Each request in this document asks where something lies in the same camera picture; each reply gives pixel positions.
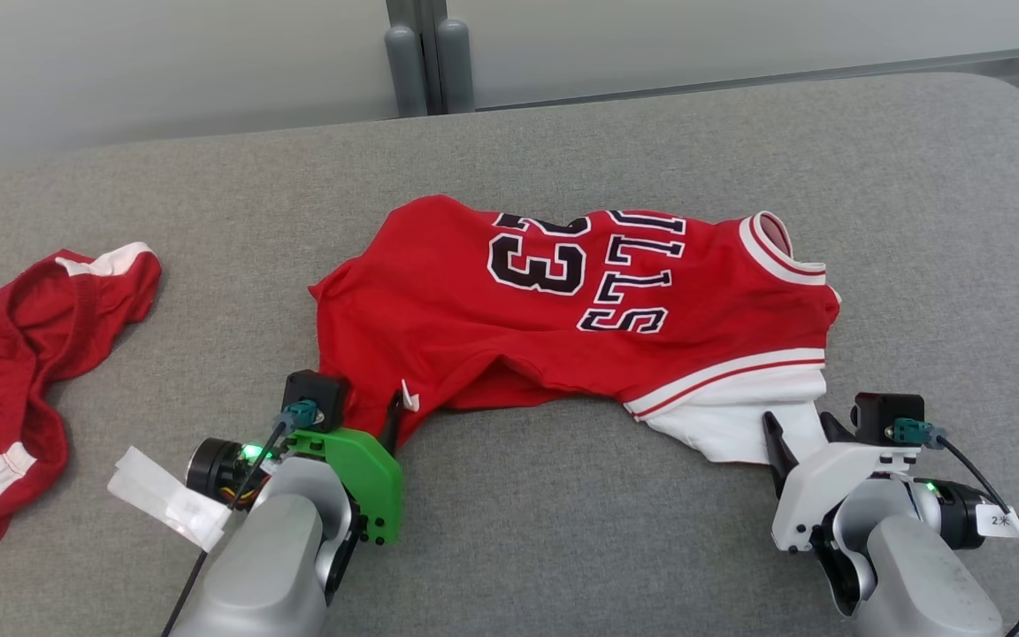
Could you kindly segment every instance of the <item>red garment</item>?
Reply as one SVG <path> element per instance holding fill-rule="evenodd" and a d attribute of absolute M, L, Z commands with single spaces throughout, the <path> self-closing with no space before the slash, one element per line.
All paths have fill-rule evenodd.
<path fill-rule="evenodd" d="M 94 261 L 61 251 L 0 289 L 0 539 L 69 457 L 46 388 L 108 358 L 125 324 L 144 319 L 158 281 L 155 255 L 130 244 Z"/>
<path fill-rule="evenodd" d="M 808 395 L 810 407 L 823 393 L 839 299 L 823 265 L 793 261 L 788 244 L 767 212 L 711 224 L 597 211 L 555 225 L 417 199 L 389 215 L 363 257 L 311 287 L 320 367 L 351 380 L 345 424 L 373 434 L 405 380 L 420 407 L 401 420 L 400 442 L 441 406 L 571 393 L 611 396 L 665 431 L 675 424 L 652 420 L 713 385 L 725 392 L 736 376 L 751 380 L 734 385 L 734 400 Z M 760 436 L 760 415 L 755 428 Z M 740 457 L 719 460 L 764 461 Z"/>

